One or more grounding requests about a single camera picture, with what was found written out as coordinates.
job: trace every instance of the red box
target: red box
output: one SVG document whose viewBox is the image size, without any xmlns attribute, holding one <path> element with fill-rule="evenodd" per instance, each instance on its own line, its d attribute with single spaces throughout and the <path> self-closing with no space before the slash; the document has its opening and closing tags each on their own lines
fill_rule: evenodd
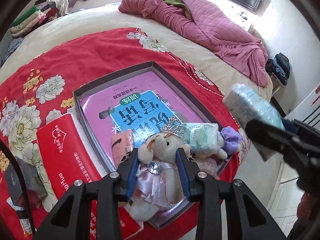
<svg viewBox="0 0 320 240">
<path fill-rule="evenodd" d="M 37 140 L 45 170 L 58 199 L 73 182 L 81 179 L 92 182 L 107 173 L 93 152 L 82 127 L 72 114 L 64 114 L 37 131 Z M 92 203 L 90 238 L 96 236 L 97 203 Z M 122 237 L 126 239 L 138 231 L 140 226 L 124 208 L 119 208 Z"/>
</svg>

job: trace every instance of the blue label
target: blue label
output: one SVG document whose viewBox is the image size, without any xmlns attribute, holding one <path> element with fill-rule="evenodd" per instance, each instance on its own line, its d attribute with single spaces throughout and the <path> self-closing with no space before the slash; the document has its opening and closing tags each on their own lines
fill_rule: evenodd
<svg viewBox="0 0 320 240">
<path fill-rule="evenodd" d="M 121 131 L 132 130 L 134 147 L 139 147 L 149 135 L 158 133 L 174 113 L 151 90 L 138 100 L 118 105 L 110 114 Z"/>
</svg>

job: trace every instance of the beige bed sheet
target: beige bed sheet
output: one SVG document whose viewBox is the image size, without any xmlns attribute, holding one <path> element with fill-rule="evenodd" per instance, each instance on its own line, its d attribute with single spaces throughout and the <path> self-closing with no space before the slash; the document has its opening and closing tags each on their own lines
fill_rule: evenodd
<svg viewBox="0 0 320 240">
<path fill-rule="evenodd" d="M 0 84 L 18 68 L 55 46 L 86 34 L 122 27 L 141 28 L 173 54 L 201 70 L 224 94 L 230 91 L 232 85 L 242 83 L 252 87 L 268 101 L 271 98 L 273 86 L 270 78 L 267 87 L 258 87 L 208 49 L 181 37 L 154 20 L 120 13 L 118 5 L 111 4 L 60 17 L 27 35 L 0 69 Z"/>
</svg>

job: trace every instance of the metal screw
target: metal screw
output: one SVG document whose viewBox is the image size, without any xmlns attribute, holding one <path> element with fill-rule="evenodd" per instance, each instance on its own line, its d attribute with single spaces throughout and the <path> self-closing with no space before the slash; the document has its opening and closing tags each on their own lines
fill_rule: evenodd
<svg viewBox="0 0 320 240">
<path fill-rule="evenodd" d="M 119 177 L 119 173 L 118 172 L 114 171 L 114 172 L 110 173 L 110 178 L 115 179 L 117 177 Z"/>
<path fill-rule="evenodd" d="M 200 172 L 198 172 L 198 177 L 200 177 L 200 178 L 205 178 L 207 176 L 207 174 L 204 172 L 204 171 L 200 171 Z"/>
<path fill-rule="evenodd" d="M 237 187 L 240 187 L 240 186 L 243 185 L 243 181 L 240 180 L 240 179 L 235 179 L 235 180 L 233 181 L 233 184 L 235 184 Z"/>
<path fill-rule="evenodd" d="M 75 185 L 75 186 L 77 186 L 77 187 L 81 186 L 82 184 L 83 184 L 83 181 L 82 181 L 81 179 L 77 179 L 77 180 L 73 183 L 73 185 Z"/>
</svg>

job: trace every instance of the blue gripper pad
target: blue gripper pad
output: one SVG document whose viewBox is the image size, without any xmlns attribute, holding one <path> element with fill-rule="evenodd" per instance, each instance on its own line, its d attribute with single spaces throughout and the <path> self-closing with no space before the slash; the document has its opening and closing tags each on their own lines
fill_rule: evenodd
<svg viewBox="0 0 320 240">
<path fill-rule="evenodd" d="M 183 194 L 185 195 L 187 200 L 189 200 L 191 197 L 191 192 L 190 192 L 190 187 L 189 187 L 190 181 L 189 181 L 189 177 L 187 175 L 186 168 L 184 167 L 182 156 L 181 156 L 179 150 L 176 151 L 176 163 L 177 163 L 181 186 L 183 189 Z"/>
<path fill-rule="evenodd" d="M 131 169 L 130 169 L 130 173 L 128 176 L 128 183 L 127 183 L 127 193 L 126 193 L 126 198 L 127 201 L 131 200 L 131 197 L 134 193 L 134 188 L 136 187 L 136 182 L 137 182 L 137 170 L 138 170 L 138 165 L 139 165 L 139 160 L 138 160 L 138 153 L 136 154 Z"/>
</svg>

